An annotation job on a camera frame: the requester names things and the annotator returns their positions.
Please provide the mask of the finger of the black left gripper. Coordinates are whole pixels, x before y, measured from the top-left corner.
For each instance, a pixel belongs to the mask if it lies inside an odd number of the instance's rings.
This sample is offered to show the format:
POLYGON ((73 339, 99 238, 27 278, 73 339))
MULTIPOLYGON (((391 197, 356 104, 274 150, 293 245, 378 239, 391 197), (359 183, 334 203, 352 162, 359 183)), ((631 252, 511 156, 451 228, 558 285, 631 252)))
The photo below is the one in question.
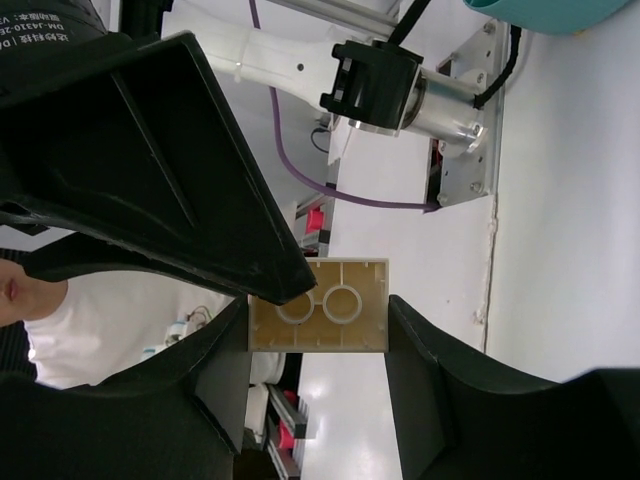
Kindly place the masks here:
POLYGON ((157 273, 276 305, 315 277, 194 34, 108 34, 1 55, 1 218, 67 236, 50 282, 157 273))

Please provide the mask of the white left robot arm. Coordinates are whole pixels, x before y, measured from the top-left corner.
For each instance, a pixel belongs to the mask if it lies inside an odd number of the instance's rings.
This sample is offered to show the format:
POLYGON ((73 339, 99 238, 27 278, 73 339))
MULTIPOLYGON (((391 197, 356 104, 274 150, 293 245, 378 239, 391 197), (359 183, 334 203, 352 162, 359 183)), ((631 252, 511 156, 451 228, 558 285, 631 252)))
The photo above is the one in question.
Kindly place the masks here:
POLYGON ((110 32, 89 1, 1 5, 1 221, 64 229, 27 272, 110 270, 285 303, 315 285, 216 80, 231 60, 290 78, 356 126, 424 128, 468 149, 487 91, 422 67, 396 38, 290 47, 259 30, 160 37, 167 1, 132 3, 110 32))

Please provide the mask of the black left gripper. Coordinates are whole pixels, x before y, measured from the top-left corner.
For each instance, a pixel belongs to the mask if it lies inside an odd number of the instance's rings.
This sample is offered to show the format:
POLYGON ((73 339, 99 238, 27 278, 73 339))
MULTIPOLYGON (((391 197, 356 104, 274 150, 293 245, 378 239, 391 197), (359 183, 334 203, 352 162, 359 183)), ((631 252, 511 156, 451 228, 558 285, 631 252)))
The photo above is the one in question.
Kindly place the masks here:
POLYGON ((111 65, 125 36, 108 31, 91 1, 1 3, 1 98, 73 85, 111 65))

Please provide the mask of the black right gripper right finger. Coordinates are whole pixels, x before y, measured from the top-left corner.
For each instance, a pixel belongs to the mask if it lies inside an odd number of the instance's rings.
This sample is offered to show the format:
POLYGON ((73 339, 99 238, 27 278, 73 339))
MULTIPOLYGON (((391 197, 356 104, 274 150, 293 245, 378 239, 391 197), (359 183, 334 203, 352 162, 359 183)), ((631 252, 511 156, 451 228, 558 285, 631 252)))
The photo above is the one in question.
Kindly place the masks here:
POLYGON ((635 479, 639 372, 563 383, 507 366, 442 331, 399 296, 385 364, 406 479, 635 479))

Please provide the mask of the yellow small lego brick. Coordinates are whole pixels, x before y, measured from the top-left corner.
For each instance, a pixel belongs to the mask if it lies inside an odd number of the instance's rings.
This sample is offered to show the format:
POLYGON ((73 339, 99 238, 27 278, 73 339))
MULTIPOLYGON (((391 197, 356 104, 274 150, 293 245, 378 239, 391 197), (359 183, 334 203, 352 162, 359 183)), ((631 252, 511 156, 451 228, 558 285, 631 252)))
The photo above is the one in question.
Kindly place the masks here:
POLYGON ((310 258, 314 288, 282 306, 249 299, 253 352, 384 353, 389 261, 310 258))

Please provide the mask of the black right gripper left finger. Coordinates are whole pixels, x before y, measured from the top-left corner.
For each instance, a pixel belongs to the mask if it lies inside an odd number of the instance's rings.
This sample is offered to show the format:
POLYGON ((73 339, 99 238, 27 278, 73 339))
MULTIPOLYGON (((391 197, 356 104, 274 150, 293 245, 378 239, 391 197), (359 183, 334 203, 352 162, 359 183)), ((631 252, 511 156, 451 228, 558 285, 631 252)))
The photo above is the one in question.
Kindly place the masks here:
POLYGON ((249 385, 248 301, 96 386, 1 377, 4 479, 230 479, 249 385))

